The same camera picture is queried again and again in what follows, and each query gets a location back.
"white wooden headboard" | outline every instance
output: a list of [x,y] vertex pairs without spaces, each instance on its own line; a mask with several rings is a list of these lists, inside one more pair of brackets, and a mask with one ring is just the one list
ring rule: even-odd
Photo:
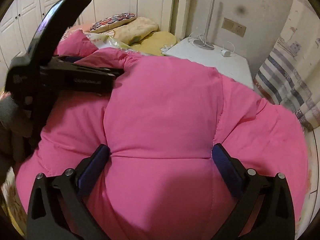
[[131,12],[155,21],[161,31],[172,30],[177,39],[185,38],[190,0],[179,0],[178,11],[172,18],[174,0],[92,0],[82,12],[80,23],[93,23],[114,14]]

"wall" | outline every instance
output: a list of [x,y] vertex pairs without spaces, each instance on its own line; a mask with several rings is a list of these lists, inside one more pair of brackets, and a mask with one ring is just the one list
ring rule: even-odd
[[[216,0],[208,40],[247,58],[254,77],[280,36],[293,0]],[[204,32],[211,0],[191,0],[187,35]],[[243,38],[222,29],[223,18],[247,27]]]

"black clamp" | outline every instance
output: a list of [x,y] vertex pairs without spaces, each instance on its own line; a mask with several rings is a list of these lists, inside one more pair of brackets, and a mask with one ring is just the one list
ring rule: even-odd
[[[68,26],[74,24],[91,0],[60,0],[51,7],[38,27],[27,53],[14,57],[10,63],[5,91],[25,110],[31,111],[34,121],[31,150],[40,141],[41,129],[61,90],[110,94],[115,79],[123,69],[87,67],[74,64],[79,57],[52,57]],[[27,105],[27,98],[32,104]]]
[[[92,191],[109,155],[109,148],[100,145],[76,169],[67,169],[62,175],[51,178],[42,173],[37,175],[29,203],[28,240],[110,239],[81,200]],[[293,204],[284,174],[268,177],[259,175],[254,169],[245,169],[221,144],[213,147],[212,158],[229,191],[239,201],[211,240],[294,240]],[[58,195],[65,201],[78,235],[70,231]],[[259,195],[264,195],[264,199],[253,228],[239,236]]]

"wall socket plate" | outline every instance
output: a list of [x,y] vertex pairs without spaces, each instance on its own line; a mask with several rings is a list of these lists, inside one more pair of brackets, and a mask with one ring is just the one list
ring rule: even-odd
[[232,20],[229,20],[227,18],[225,18],[223,20],[222,28],[226,29],[232,33],[235,33],[235,34],[239,35],[240,37],[244,36],[245,31],[247,29],[246,26],[243,26],[243,25],[241,25],[237,22],[234,22]]

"curtain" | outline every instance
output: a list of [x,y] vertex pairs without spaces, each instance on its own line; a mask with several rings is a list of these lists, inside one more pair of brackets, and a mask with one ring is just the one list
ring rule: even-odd
[[320,126],[320,19],[308,0],[293,0],[253,82],[258,93],[295,113],[307,130]]

